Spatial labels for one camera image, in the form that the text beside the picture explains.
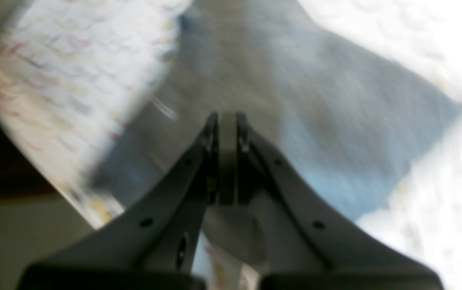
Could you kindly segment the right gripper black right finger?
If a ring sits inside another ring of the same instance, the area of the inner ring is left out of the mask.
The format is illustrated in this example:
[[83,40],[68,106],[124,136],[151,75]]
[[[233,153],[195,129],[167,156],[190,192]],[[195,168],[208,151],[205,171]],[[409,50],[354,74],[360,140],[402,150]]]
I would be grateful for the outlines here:
[[262,231],[260,290],[442,290],[437,274],[374,239],[327,204],[288,160],[228,114],[228,204]]

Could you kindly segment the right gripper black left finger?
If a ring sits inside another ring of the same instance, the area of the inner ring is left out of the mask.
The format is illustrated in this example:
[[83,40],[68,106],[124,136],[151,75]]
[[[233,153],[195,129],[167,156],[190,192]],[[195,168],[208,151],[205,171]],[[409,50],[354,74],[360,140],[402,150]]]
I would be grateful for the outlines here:
[[218,114],[146,195],[81,241],[30,265],[19,290],[205,290],[191,273],[218,189]]

